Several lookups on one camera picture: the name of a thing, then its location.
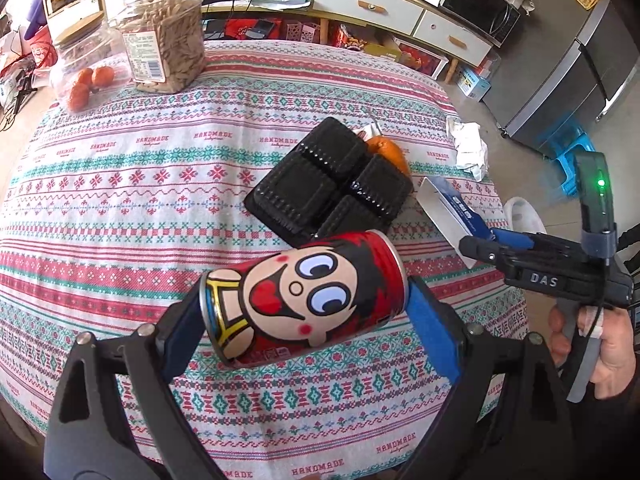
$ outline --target table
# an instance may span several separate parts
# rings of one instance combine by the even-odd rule
[[[0,212],[0,392],[39,431],[74,337],[157,320],[199,274],[287,248],[242,205],[311,128],[376,118],[418,183],[449,178],[491,226],[500,199],[454,168],[446,94],[420,73],[366,54],[279,41],[207,44],[185,92],[124,88],[98,111],[52,107]],[[527,331],[522,294],[491,267],[468,270],[413,197],[389,237],[411,274],[469,322]],[[118,378],[142,453],[156,458],[130,384]],[[175,400],[230,478],[358,478],[403,462],[449,383],[405,316],[340,346],[253,370],[225,370],[203,338]],[[486,409],[499,390],[495,381]]]

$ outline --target refrigerator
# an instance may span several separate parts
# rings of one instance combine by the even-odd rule
[[[533,0],[498,51],[484,103],[505,136],[556,158],[596,122],[638,60],[609,0]]]

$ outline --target cabinet leg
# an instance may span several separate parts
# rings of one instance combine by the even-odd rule
[[[451,83],[451,80],[453,79],[453,75],[456,71],[456,69],[458,68],[458,63],[460,62],[460,60],[455,57],[451,60],[451,65],[449,66],[449,71],[447,72],[447,76],[446,78],[444,78],[444,83],[445,84],[449,84]]]
[[[327,43],[329,43],[329,20],[320,18],[320,44],[326,45]]]

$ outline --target black sleeve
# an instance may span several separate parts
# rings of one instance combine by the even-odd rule
[[[614,474],[633,471],[640,462],[640,388],[639,364],[624,392],[597,400],[592,383],[582,402],[570,403],[574,430],[576,478],[613,478]]]

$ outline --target red soda can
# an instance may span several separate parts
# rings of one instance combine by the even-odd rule
[[[222,362],[251,368],[383,326],[408,299],[404,266],[379,231],[350,233],[205,272],[200,309]]]

